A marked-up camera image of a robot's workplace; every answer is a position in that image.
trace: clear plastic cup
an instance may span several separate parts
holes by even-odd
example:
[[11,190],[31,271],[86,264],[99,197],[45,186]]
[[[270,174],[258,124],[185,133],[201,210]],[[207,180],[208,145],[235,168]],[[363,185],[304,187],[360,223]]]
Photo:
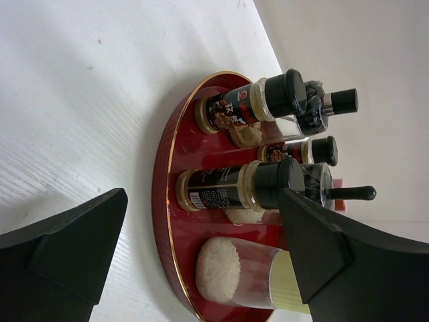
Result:
[[202,247],[196,285],[208,301],[309,313],[289,252],[244,239],[213,237]]

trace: round tray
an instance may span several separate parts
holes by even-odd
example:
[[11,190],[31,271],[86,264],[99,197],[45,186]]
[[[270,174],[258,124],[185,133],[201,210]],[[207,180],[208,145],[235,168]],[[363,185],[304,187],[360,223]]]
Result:
[[206,135],[194,120],[195,100],[249,83],[249,79],[234,72],[218,72],[204,79],[173,112],[156,156],[152,216],[162,266],[182,304],[205,322],[264,322],[273,313],[272,310],[220,305],[200,296],[194,281],[194,268],[206,240],[213,236],[229,236],[286,248],[277,225],[234,225],[221,210],[189,213],[176,201],[174,186],[184,170],[241,165],[256,159],[255,148],[238,150],[227,131]]

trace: red and black label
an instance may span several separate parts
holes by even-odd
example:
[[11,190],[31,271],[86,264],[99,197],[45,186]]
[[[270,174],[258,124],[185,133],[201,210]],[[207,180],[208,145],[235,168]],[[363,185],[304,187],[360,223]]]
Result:
[[242,209],[239,173],[241,166],[194,172],[188,181],[188,196],[197,209]]
[[207,100],[207,119],[214,129],[229,129],[259,121],[250,103],[250,86],[245,85]]
[[302,161],[302,142],[293,144],[274,144],[267,147],[266,159],[267,162],[277,162],[284,158],[294,158],[299,163]]

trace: small bottle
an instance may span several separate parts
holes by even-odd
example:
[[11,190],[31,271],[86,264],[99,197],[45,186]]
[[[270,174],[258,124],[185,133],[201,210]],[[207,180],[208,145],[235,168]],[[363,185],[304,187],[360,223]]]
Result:
[[273,122],[261,122],[253,127],[235,127],[229,133],[234,144],[240,148],[302,140],[326,131],[330,116],[355,113],[357,110],[356,89],[327,93],[322,97],[314,95],[307,102],[303,115],[280,117]]
[[306,185],[305,196],[319,205],[334,210],[336,199],[373,200],[377,195],[373,186],[334,188],[328,164],[301,164]]
[[259,121],[274,121],[276,117],[302,115],[306,104],[301,74],[289,69],[285,74],[200,99],[194,112],[199,128],[212,134]]
[[196,263],[196,285],[208,301],[310,313],[302,304],[289,252],[243,239],[210,238]]
[[176,182],[176,198],[186,211],[201,209],[278,209],[282,188],[304,193],[304,176],[293,158],[252,161],[244,166],[187,170]]
[[262,162],[277,162],[292,157],[300,164],[326,162],[330,166],[338,164],[338,149],[333,136],[324,139],[307,140],[297,143],[278,143],[262,146],[257,152]]

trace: white wood grain surface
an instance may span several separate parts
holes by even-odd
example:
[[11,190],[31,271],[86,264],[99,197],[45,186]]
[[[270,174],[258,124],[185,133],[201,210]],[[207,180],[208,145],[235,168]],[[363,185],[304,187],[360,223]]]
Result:
[[218,70],[281,72],[250,0],[0,0],[0,233],[129,195],[92,322],[196,320],[158,260],[151,178],[173,108]]

